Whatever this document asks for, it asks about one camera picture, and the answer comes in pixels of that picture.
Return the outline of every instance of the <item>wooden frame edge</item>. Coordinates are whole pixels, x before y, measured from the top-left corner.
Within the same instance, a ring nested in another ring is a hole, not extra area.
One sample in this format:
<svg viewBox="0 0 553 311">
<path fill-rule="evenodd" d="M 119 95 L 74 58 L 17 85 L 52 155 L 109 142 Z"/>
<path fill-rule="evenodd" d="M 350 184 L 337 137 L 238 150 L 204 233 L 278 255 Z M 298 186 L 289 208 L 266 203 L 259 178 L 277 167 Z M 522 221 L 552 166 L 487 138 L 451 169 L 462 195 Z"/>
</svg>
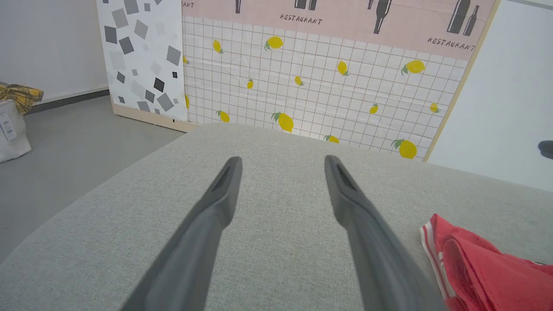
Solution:
<svg viewBox="0 0 553 311">
<path fill-rule="evenodd" d="M 486 21 L 486 24 L 484 25 L 484 29 L 482 30 L 482 35 L 480 36 L 478 43 L 476 44 L 476 48 L 474 49 L 474 55 L 471 57 L 471 59 L 468 62 L 467 70 L 465 70 L 465 74 L 461 78 L 461 82 L 459 83 L 459 87 L 455 91 L 455 94 L 453 95 L 453 98 L 451 100 L 451 104 L 449 108 L 446 111 L 446 114 L 444 115 L 444 119 L 442 120 L 442 123 L 440 124 L 440 127 L 438 128 L 438 131 L 436 132 L 436 135 L 434 136 L 434 139 L 430 143 L 430 147 L 428 148 L 428 151 L 426 152 L 426 155 L 424 156 L 423 162 L 428 162 L 428 159 L 430 158 L 430 154 L 434 150 L 434 146 L 436 145 L 436 142 L 438 139 L 440 139 L 440 134 L 444 130 L 444 127 L 447 123 L 447 120 L 449 119 L 449 116 L 451 114 L 451 111 L 455 108 L 455 104 L 457 103 L 457 99 L 459 98 L 459 95 L 461 94 L 461 91 L 463 90 L 463 87 L 465 86 L 465 82 L 468 79 L 468 76 L 471 73 L 472 66 L 474 65 L 474 62 L 476 61 L 476 58 L 478 57 L 478 53 L 480 52 L 480 48 L 482 47 L 482 44 L 484 43 L 484 40 L 486 39 L 486 35 L 488 35 L 488 30 L 490 26 L 492 25 L 493 19 L 495 18 L 495 13 L 497 12 L 497 8 L 499 7 L 499 4 L 502 0 L 496 0 L 494 5 L 492 6 L 492 11 L 489 14 L 489 18 Z"/>
<path fill-rule="evenodd" d="M 199 127 L 198 125 L 175 120 L 166 116 L 158 115 L 157 113 L 151 113 L 151 112 L 142 111 L 135 108 L 117 105 L 113 103 L 113 99 L 111 99 L 111 106 L 113 108 L 113 113 L 117 116 L 131 118 L 131 119 L 139 120 L 139 121 L 154 124 L 154 125 L 171 128 L 180 132 L 188 133 L 193 129 Z"/>
</svg>

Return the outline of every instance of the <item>dark baseboard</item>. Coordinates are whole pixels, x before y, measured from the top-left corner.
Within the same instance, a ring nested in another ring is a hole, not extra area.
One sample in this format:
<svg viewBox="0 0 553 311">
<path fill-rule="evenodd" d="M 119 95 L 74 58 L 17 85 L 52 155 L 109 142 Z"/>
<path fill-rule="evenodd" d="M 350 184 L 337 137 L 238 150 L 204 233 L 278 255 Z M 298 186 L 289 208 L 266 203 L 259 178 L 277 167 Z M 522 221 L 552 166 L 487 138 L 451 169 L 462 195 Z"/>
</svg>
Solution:
<svg viewBox="0 0 553 311">
<path fill-rule="evenodd" d="M 69 97 L 67 99 L 56 100 L 56 101 L 51 101 L 51 102 L 47 102 L 47 103 L 41 103 L 39 105 L 33 106 L 33 108 L 31 108 L 31 110 L 29 112 L 27 112 L 25 115 L 26 116 L 27 115 L 32 115 L 33 113 L 37 113 L 37 112 L 41 112 L 41 111 L 45 111 L 45 110 L 50 110 L 50 109 L 58 108 L 58 107 L 61 107 L 61 106 L 70 105 L 72 103 L 76 103 L 76 102 L 80 102 L 80 101 L 84 101 L 84 100 L 91 100 L 91 99 L 95 99 L 97 97 L 108 96 L 108 95 L 109 95 L 109 90 L 103 90 L 103 91 L 83 94 L 83 95 L 79 95 L 79 96 Z"/>
</svg>

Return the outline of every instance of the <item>red garment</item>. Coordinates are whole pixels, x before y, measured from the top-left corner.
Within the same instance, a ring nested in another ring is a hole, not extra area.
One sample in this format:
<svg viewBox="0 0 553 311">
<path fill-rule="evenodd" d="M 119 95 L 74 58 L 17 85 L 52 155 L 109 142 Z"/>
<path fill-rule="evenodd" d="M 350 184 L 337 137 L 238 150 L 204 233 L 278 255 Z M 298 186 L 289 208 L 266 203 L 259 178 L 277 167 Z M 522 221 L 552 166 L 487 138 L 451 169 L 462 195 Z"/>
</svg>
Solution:
<svg viewBox="0 0 553 311">
<path fill-rule="evenodd" d="M 438 214 L 420 231 L 451 310 L 553 311 L 553 265 L 503 254 Z"/>
</svg>

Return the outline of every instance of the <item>wallpaper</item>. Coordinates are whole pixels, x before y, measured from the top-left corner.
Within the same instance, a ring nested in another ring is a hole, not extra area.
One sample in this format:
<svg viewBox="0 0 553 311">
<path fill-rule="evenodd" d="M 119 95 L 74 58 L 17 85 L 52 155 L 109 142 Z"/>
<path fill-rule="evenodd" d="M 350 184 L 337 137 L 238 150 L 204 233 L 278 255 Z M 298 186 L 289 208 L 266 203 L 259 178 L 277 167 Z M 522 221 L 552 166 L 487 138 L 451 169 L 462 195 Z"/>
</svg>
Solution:
<svg viewBox="0 0 553 311">
<path fill-rule="evenodd" d="M 188 120 L 422 160 L 493 1 L 182 2 Z"/>
<path fill-rule="evenodd" d="M 178 0 L 97 0 L 113 103 L 186 121 Z"/>
</svg>

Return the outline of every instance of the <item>white bag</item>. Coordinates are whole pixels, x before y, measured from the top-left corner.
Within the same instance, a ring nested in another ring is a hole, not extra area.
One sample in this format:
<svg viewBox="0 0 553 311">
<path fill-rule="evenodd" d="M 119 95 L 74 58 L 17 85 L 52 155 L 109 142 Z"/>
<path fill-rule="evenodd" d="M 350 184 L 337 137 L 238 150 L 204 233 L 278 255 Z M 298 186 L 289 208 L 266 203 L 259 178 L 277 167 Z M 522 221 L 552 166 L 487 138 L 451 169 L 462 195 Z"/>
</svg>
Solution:
<svg viewBox="0 0 553 311">
<path fill-rule="evenodd" d="M 31 151 L 25 121 L 13 100 L 0 101 L 0 163 Z"/>
</svg>

